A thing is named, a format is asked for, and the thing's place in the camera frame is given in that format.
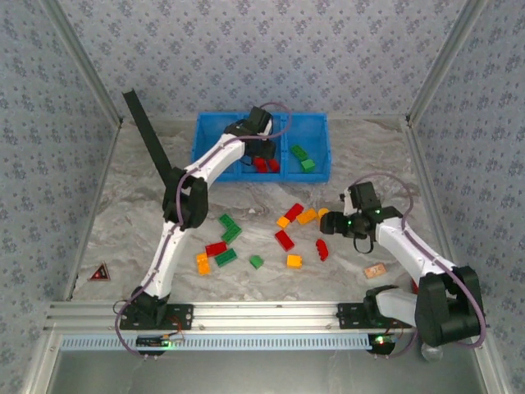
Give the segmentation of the blue three-compartment bin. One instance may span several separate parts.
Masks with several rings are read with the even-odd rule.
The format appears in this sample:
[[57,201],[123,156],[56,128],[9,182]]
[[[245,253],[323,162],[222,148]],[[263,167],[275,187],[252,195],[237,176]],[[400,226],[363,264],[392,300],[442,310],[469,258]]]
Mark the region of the blue three-compartment bin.
[[[195,126],[190,161],[204,155],[219,140],[231,123],[246,118],[247,112],[201,112]],[[292,148],[298,145],[313,160],[311,172],[305,172]],[[291,128],[276,139],[279,172],[259,173],[247,158],[230,165],[218,178],[220,182],[298,182],[325,183],[331,175],[331,142],[326,115],[320,112],[295,112]]]

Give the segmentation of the small circuit board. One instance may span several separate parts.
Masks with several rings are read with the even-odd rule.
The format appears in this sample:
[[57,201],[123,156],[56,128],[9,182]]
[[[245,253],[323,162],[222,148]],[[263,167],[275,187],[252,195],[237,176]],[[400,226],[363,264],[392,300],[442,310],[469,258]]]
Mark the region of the small circuit board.
[[139,335],[135,340],[135,346],[148,348],[172,348],[175,345],[182,343],[185,337],[175,334],[163,335]]
[[394,351],[397,339],[390,334],[370,334],[368,341],[370,345],[368,353],[388,357]]

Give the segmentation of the red black triangle sticker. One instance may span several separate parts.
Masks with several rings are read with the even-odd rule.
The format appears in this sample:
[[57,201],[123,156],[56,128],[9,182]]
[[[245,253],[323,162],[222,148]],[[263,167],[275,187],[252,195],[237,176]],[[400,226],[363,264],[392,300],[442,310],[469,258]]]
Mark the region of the red black triangle sticker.
[[109,282],[110,280],[111,276],[106,263],[101,263],[95,272],[89,277],[90,282]]

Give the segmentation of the aluminium frame side rail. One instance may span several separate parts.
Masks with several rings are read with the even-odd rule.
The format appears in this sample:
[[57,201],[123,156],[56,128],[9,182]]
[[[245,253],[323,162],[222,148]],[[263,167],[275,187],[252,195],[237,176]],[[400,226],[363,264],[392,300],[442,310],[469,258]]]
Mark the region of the aluminium frame side rail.
[[407,140],[423,203],[438,244],[438,251],[449,261],[456,265],[461,265],[462,262],[458,260],[448,227],[445,223],[445,217],[438,199],[436,187],[431,177],[430,168],[427,165],[421,143],[418,139],[418,133],[412,128],[411,122],[407,121],[405,117],[401,117],[400,125]]

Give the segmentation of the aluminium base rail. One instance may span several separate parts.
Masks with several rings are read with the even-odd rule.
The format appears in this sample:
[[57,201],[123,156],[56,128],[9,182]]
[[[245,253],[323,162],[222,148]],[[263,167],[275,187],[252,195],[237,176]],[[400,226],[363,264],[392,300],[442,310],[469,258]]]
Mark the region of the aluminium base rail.
[[[104,334],[118,324],[111,301],[53,302],[43,329],[63,334]],[[188,334],[347,333],[332,301],[194,302]]]

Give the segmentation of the aluminium frame post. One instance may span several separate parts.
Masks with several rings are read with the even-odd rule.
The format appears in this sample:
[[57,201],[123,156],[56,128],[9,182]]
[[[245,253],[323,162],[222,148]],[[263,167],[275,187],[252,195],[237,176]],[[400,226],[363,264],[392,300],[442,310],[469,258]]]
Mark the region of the aluminium frame post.
[[450,70],[454,59],[459,54],[481,13],[491,0],[465,0],[454,24],[450,28],[442,48],[438,52],[430,71],[418,91],[407,115],[409,127],[418,124],[421,116],[434,98],[440,84]]
[[67,52],[71,55],[79,73],[90,88],[104,115],[114,126],[120,126],[121,117],[116,106],[99,78],[94,64],[89,59],[89,55],[84,50],[73,25],[69,22],[59,1],[38,0],[38,2],[65,45]]

